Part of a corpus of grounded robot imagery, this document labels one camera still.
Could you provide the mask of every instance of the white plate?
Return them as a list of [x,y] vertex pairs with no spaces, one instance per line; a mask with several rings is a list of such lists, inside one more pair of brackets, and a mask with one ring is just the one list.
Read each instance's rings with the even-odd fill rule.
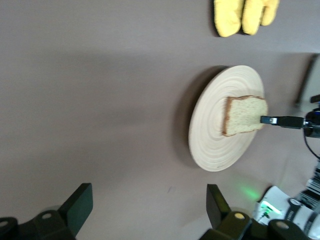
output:
[[188,140],[194,161],[204,170],[216,172],[230,167],[254,139],[256,131],[222,135],[226,98],[245,95],[264,97],[264,86],[254,69],[240,65],[219,73],[198,99]]

